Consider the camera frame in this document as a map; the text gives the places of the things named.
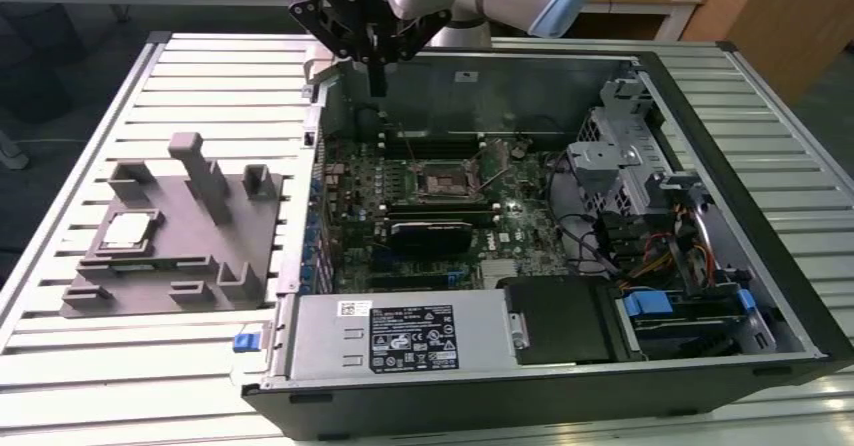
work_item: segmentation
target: aluminum extrusion table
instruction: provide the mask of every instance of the aluminum extrusion table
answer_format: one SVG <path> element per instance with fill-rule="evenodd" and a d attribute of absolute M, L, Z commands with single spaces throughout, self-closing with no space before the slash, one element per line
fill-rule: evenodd
<path fill-rule="evenodd" d="M 231 350 L 235 334 L 272 319 L 271 309 L 75 320 L 57 315 L 112 198 L 104 179 L 116 160 L 145 159 L 155 174 L 180 173 L 167 156 L 168 139 L 176 131 L 197 131 L 203 152 L 220 160 L 224 172 L 263 162 L 289 175 L 285 195 L 288 182 L 309 174 L 297 146 L 311 112 L 301 94 L 311 38 L 152 38 L 0 293 L 3 444 L 291 444 L 239 395 L 237 385 L 264 367 L 263 353 Z M 740 55 L 711 43 L 496 40 L 495 46 L 638 49 L 660 55 L 843 330 L 854 335 L 854 183 Z M 678 139 L 671 141 L 690 167 Z M 271 281 L 291 214 L 283 202 Z M 359 444 L 851 444 L 850 373 L 763 391 L 707 415 Z"/>

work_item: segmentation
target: warning label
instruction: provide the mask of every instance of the warning label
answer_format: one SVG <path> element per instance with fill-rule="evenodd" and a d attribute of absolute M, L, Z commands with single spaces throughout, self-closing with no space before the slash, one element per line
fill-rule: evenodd
<path fill-rule="evenodd" d="M 371 371 L 459 369 L 451 306 L 371 309 Z"/>

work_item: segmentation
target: blue tab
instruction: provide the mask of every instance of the blue tab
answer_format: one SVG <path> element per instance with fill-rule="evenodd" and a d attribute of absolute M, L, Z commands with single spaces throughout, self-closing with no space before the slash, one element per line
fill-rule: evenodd
<path fill-rule="evenodd" d="M 752 311 L 756 309 L 756 300 L 752 297 L 752 294 L 746 289 L 738 290 L 738 300 L 742 302 L 742 306 L 746 311 Z"/>
<path fill-rule="evenodd" d="M 626 306 L 628 317 L 640 315 L 640 304 L 638 304 L 638 299 L 634 297 L 634 295 L 630 294 L 623 298 L 623 305 Z"/>
<path fill-rule="evenodd" d="M 642 314 L 670 314 L 672 306 L 663 291 L 635 291 L 623 298 L 628 316 Z"/>
<path fill-rule="evenodd" d="M 240 333 L 231 345 L 235 353 L 249 353 L 261 350 L 261 333 Z"/>

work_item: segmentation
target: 3d printed part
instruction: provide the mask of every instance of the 3d printed part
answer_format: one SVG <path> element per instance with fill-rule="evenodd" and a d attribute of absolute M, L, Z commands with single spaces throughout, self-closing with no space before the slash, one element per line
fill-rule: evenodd
<path fill-rule="evenodd" d="M 107 181 L 116 198 L 63 297 L 63 316 L 260 305 L 281 176 L 264 165 L 223 175 L 201 143 L 196 133 L 169 142 L 188 178 L 156 177 L 143 162 L 116 165 Z"/>

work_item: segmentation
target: white slatted surface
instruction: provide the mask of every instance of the white slatted surface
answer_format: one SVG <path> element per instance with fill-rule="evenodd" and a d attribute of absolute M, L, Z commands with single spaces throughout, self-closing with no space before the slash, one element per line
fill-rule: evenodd
<path fill-rule="evenodd" d="M 236 357 L 231 337 L 268 320 L 269 310 L 73 321 L 56 312 L 111 198 L 103 180 L 116 159 L 147 159 L 155 174 L 180 174 L 180 165 L 164 154 L 165 143 L 175 131 L 199 131 L 208 138 L 205 154 L 220 158 L 224 172 L 264 162 L 275 172 L 301 174 L 305 44 L 305 38 L 281 35 L 176 34 L 152 64 L 19 298 L 23 317 L 12 319 L 15 332 L 0 355 L 0 435 L 9 434 L 1 444 L 291 444 L 243 403 L 235 386 L 260 371 L 263 358 Z M 635 42 L 514 40 L 498 46 L 658 51 L 837 320 L 854 336 L 849 191 L 802 132 L 781 121 L 720 51 L 712 45 Z M 213 94 L 196 94 L 200 91 Z M 297 183 L 299 177 L 285 181 L 284 194 L 288 184 Z M 276 245 L 287 244 L 288 232 L 285 224 L 277 227 Z M 275 251 L 272 272 L 281 260 L 283 252 Z M 851 372 L 764 391 L 708 416 L 362 444 L 851 444 Z"/>

